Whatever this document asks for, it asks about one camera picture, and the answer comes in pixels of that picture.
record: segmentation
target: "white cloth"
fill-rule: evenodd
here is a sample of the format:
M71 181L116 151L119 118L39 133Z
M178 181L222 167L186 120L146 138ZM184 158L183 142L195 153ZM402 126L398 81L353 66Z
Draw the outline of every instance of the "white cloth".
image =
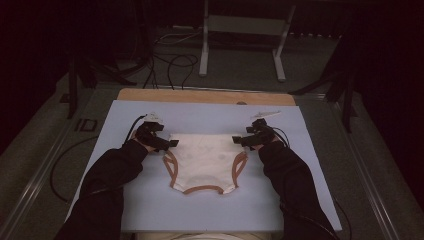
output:
M168 150L164 163L171 176L170 186L185 194L214 189L226 194L238 187L237 177L247 154L232 136L239 134L171 134L178 146Z

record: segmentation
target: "fabric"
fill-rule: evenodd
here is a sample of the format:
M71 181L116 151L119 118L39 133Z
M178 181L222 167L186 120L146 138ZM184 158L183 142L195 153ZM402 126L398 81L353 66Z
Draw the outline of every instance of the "fabric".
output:
M184 194L213 189L232 192L247 162L247 154L234 144L230 134L171 134L178 146L168 150L164 163L171 176L170 186Z
M280 141L259 149L259 157L265 176L280 196L284 215L283 240L338 239L321 209L308 165Z
M124 209L122 185L143 170L141 162L147 153L134 140L121 149L106 151L85 175L79 199L55 239L118 240ZM111 190L90 195L102 189Z
M101 156L84 177L80 199L55 239L119 240L124 205L123 187L120 186L143 170L141 163L147 153L143 146L131 140L121 149L108 150ZM312 175L302 159L281 142L272 142L262 147L259 157L264 164L264 174L271 180L281 202L286 205L281 208L284 214L283 240L336 239L317 225L283 210L290 208L314 219L334 234L319 205ZM87 197L104 187L116 190Z

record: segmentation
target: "metal frame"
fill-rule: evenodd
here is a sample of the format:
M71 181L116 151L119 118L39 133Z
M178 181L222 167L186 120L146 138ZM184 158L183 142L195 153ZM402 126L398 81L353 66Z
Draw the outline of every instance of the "metal frame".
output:
M400 239L396 227L394 226L389 213L386 209L383 198L380 196L380 193L377 190L374 181L371 178L371 174L368 171L368 168L365 164L364 159L359 153L358 147L355 144L355 141L352 137L346 132L346 129L340 120L340 114L342 110L338 103L328 103L333 113L335 122L343 137L345 138L346 145L349 147L349 150L353 154L354 163L356 170L359 175L359 179L362 183L362 186L367 194L368 200L370 201L371 208L374 211L375 217L380 225L381 232L384 235L385 239L396 240Z
M72 114L73 117L68 119L60 133L56 136L56 139L51 146L49 152L47 153L44 160L39 165L37 171L29 180L25 189L23 190L21 196L19 197L18 202L16 203L14 209L10 212L9 216L2 224L0 228L0 239L13 239L13 236L16 234L21 223L24 221L29 210L31 209L33 203L35 202L38 194L41 191L41 188L44 186L45 181L48 178L48 173L53 166L53 163L56 157L59 154L59 150L63 146L66 136L68 135L71 128L75 125L77 120L80 118L83 113L85 106L88 104L91 99L93 90L82 91L81 105L78 110L75 111L75 114Z
M223 31L280 36L280 43L278 47L272 51L272 57L274 59L277 80L279 82L286 81L286 75L281 61L281 52L283 51L283 47L289 33L290 23L296 9L295 5L291 6L290 12L285 20L277 20L209 15L209 0L205 0L204 4L203 46L199 70L199 75L201 77L205 77L208 71L208 33L209 31Z

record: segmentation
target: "metal stand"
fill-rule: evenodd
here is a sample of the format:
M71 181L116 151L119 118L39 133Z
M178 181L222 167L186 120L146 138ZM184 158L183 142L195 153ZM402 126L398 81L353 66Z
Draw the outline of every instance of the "metal stand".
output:
M137 83L126 80L125 78L119 76L118 74L112 72L108 68L104 67L102 64L96 62L95 60L82 56L80 54L71 53L69 56L69 112L68 119L72 118L74 113L78 108L78 76L83 80L83 84L86 87L94 88L96 86L96 79L92 70L96 70L103 74L108 75L116 82L127 85L135 86Z
M344 93L342 123L346 131L352 132L350 129L350 114L352 111L353 85L356 76L356 70L334 72L327 77L321 77L318 81L313 82L301 89L289 92L292 95L303 95L325 83L332 82L330 89L325 94L325 98L329 102L337 102Z
M208 70L208 33L209 31L219 31L280 36L280 44L278 45L277 49L272 51L272 57L274 59L275 70L277 72L277 80L279 82L284 82L286 80L283 64L281 62L281 52L283 51L284 43L290 29L290 23L292 21L296 6L291 6L286 20L277 20L209 15L209 1L205 0L204 3L203 47L199 70L199 75L201 77L205 77Z

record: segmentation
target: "table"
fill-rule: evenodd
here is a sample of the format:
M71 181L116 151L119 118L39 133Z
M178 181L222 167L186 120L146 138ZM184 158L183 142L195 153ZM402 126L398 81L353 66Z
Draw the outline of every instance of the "table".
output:
M197 133L199 130L201 133L221 133L217 131L228 133L234 129L243 132L252 121L249 116L253 116L258 110L283 109L283 122L286 122L283 127L287 129L286 133L293 142L292 149L300 152L299 156L310 166L324 212L329 216L334 229L341 230L303 117L290 95L123 89L112 104L86 171L107 149L119 147L137 116L144 114L143 111L152 109L164 119L164 135L181 131L180 129L184 129L184 133ZM281 118L270 118L267 121L272 126L281 124ZM122 230L282 231L283 217L279 210L279 197L262 173L263 165L258 159L257 152L248 152L248 155L248 164L239 177L240 187L227 195L218 195L211 191L184 195L171 189L169 175L161 161L162 155L160 153L149 155L143 161L142 174L125 186Z

